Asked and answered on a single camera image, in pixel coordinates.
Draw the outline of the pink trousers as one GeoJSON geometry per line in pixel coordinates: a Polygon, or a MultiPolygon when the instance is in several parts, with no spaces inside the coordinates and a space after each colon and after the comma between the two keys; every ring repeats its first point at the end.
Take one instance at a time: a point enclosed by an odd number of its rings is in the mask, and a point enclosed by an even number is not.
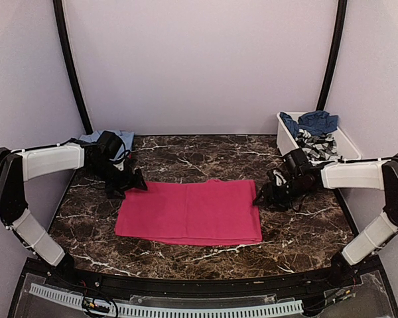
{"type": "Polygon", "coordinates": [[[118,213],[119,237],[190,246],[232,246],[262,241],[252,180],[149,182],[132,189],[118,213]]]}

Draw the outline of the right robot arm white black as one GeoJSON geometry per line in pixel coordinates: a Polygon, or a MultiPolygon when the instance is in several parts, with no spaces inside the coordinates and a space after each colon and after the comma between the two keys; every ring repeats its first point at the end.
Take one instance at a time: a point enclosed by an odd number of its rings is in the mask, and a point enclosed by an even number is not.
{"type": "Polygon", "coordinates": [[[268,181],[258,191],[253,204],[276,207],[285,211],[294,199],[314,189],[339,190],[354,199],[367,194],[375,199],[373,207],[380,212],[360,233],[333,258],[333,267],[325,281],[340,287],[351,276],[350,266],[381,250],[398,234],[398,153],[393,156],[368,159],[339,159],[313,164],[300,148],[282,158],[287,175],[277,169],[267,173],[268,181]]]}

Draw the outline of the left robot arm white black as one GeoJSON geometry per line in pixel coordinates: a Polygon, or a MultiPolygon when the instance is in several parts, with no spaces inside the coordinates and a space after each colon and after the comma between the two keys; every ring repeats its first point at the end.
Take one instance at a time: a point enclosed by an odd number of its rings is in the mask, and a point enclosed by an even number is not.
{"type": "Polygon", "coordinates": [[[70,172],[86,169],[103,182],[109,199],[123,199],[129,189],[146,190],[140,169],[129,163],[131,151],[114,132],[97,140],[71,138],[65,142],[11,150],[0,148],[0,221],[23,246],[55,269],[66,289],[80,284],[74,259],[49,234],[52,213],[40,216],[34,207],[57,207],[70,172]],[[34,199],[34,206],[29,204],[34,199]]]}

